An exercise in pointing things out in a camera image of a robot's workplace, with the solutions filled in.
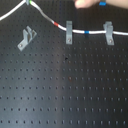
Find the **person's hand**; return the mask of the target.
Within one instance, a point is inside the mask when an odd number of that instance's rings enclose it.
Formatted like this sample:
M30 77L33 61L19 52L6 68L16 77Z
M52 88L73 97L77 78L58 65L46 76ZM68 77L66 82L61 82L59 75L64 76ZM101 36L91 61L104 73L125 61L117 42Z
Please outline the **person's hand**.
M89 8L99 2L100 0L74 0L75 7L77 9Z

